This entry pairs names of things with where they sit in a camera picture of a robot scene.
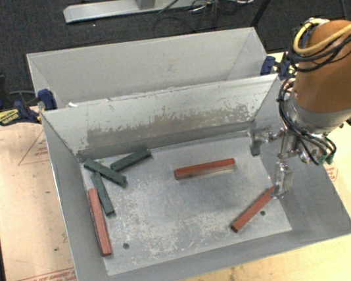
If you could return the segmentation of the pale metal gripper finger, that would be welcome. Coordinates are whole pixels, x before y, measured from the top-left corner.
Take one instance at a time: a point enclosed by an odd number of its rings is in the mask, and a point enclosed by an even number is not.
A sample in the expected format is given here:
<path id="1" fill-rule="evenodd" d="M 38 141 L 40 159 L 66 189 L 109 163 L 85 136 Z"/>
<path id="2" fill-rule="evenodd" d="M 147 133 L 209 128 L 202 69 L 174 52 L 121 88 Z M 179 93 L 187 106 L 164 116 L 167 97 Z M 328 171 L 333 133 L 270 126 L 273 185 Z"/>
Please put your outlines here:
<path id="1" fill-rule="evenodd" d="M 275 166 L 275 198 L 283 197 L 291 190 L 294 172 L 286 162 L 277 162 Z"/>
<path id="2" fill-rule="evenodd" d="M 250 138 L 250 152 L 252 156 L 260 155 L 261 146 L 277 139 L 277 134 L 271 131 L 268 126 L 266 128 L 250 129 L 248 132 Z"/>

